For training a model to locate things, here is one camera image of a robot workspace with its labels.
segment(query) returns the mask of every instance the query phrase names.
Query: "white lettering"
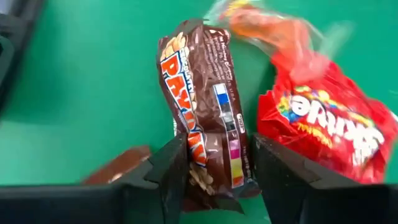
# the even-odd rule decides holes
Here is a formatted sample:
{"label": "white lettering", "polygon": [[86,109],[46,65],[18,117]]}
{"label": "white lettering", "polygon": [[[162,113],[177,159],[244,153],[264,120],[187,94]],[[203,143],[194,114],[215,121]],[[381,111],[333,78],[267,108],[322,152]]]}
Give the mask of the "white lettering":
{"label": "white lettering", "polygon": [[191,71],[189,69],[189,64],[187,60],[187,56],[185,55],[185,50],[182,48],[180,50],[180,58],[181,58],[181,64],[183,66],[183,71],[184,71],[184,78],[185,81],[187,82],[187,89],[189,93],[193,93],[193,82],[192,82],[192,76],[191,76]]}
{"label": "white lettering", "polygon": [[310,112],[307,116],[307,122],[311,123],[311,124],[315,124],[315,121],[317,119],[318,119],[319,125],[323,128],[328,123],[328,121],[326,120],[326,112],[325,112],[325,109],[323,108],[322,104],[317,100],[313,100],[311,102]]}
{"label": "white lettering", "polygon": [[352,141],[354,147],[352,160],[356,166],[363,164],[385,141],[384,136],[377,128],[364,127],[362,123],[355,124],[354,121],[339,116],[336,118],[317,100],[310,102],[303,96],[295,95],[292,97],[290,107],[293,113],[299,116],[308,115],[308,123],[315,124],[318,121],[321,127],[327,128],[330,136],[336,134]]}
{"label": "white lettering", "polygon": [[299,116],[304,116],[310,111],[310,102],[303,96],[293,96],[292,111]]}

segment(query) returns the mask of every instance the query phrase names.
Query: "brown chocolate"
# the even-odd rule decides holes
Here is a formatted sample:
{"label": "brown chocolate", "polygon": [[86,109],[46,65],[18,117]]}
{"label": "brown chocolate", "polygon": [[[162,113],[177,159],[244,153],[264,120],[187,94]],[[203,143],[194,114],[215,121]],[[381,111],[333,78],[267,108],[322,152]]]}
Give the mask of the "brown chocolate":
{"label": "brown chocolate", "polygon": [[136,168],[141,162],[147,160],[151,155],[148,146],[130,148],[110,163],[106,164],[87,179],[84,184],[107,184],[120,178],[123,174]]}
{"label": "brown chocolate", "polygon": [[188,133],[189,183],[208,195],[241,194],[253,182],[230,38],[227,30],[185,21],[159,40],[157,54],[177,132]]}

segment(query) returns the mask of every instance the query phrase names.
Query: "red candy bag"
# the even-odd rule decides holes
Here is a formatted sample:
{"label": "red candy bag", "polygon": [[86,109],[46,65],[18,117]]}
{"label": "red candy bag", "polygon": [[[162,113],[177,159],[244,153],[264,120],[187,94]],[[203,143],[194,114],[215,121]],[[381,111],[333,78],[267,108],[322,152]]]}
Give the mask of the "red candy bag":
{"label": "red candy bag", "polygon": [[321,54],[292,62],[276,53],[271,63],[277,76],[259,98],[258,131],[355,181],[382,182],[398,134],[392,112]]}

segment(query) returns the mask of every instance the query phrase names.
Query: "green table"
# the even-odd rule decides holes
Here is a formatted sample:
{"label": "green table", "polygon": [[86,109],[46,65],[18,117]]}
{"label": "green table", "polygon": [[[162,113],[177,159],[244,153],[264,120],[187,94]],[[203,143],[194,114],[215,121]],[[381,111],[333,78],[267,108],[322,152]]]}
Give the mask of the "green table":
{"label": "green table", "polygon": [[[157,40],[201,17],[213,0],[48,0],[1,116],[0,184],[78,182],[133,145],[153,150],[173,135],[157,81]],[[269,0],[320,29],[356,23],[336,61],[365,92],[398,112],[398,2]],[[233,41],[231,50],[248,129],[257,96],[272,86],[267,57]],[[392,160],[387,181],[397,182]],[[182,223],[266,223],[260,198],[242,200],[247,216],[226,211],[182,215]]]}

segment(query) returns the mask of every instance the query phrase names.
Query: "orange lettering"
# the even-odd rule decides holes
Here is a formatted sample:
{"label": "orange lettering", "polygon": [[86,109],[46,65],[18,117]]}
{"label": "orange lettering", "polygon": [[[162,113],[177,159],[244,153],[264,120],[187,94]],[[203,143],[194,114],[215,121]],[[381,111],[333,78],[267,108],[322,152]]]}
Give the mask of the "orange lettering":
{"label": "orange lettering", "polygon": [[198,145],[193,151],[192,151],[192,157],[193,160],[199,164],[206,165],[206,156],[205,156],[205,148],[203,147],[202,144]]}
{"label": "orange lettering", "polygon": [[167,73],[168,75],[176,75],[180,70],[177,54],[162,62],[161,66],[163,74]]}
{"label": "orange lettering", "polygon": [[169,86],[174,98],[177,98],[180,95],[180,90],[185,86],[184,79],[181,76],[168,78],[166,79],[166,83]]}
{"label": "orange lettering", "polygon": [[182,90],[180,98],[177,100],[177,103],[178,105],[180,105],[181,108],[186,108],[186,109],[191,108],[190,99],[188,98],[187,90]]}
{"label": "orange lettering", "polygon": [[193,147],[201,141],[200,133],[189,133],[188,134],[188,145],[189,147]]}
{"label": "orange lettering", "polygon": [[184,118],[185,121],[187,122],[189,130],[193,130],[195,127],[195,116],[193,115],[192,111],[184,113]]}

